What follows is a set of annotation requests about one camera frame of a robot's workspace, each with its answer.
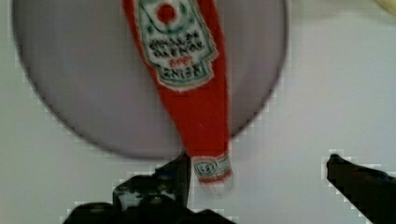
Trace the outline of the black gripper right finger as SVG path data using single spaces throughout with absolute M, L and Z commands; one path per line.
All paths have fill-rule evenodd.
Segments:
M 326 162 L 327 180 L 373 224 L 396 223 L 396 183 L 387 173 L 338 154 Z

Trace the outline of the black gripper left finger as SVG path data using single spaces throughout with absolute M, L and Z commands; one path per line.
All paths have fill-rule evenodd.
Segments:
M 187 207 L 191 160 L 185 154 L 151 175 L 135 175 L 112 191 L 110 203 L 75 207 L 63 224 L 233 224 L 209 209 Z

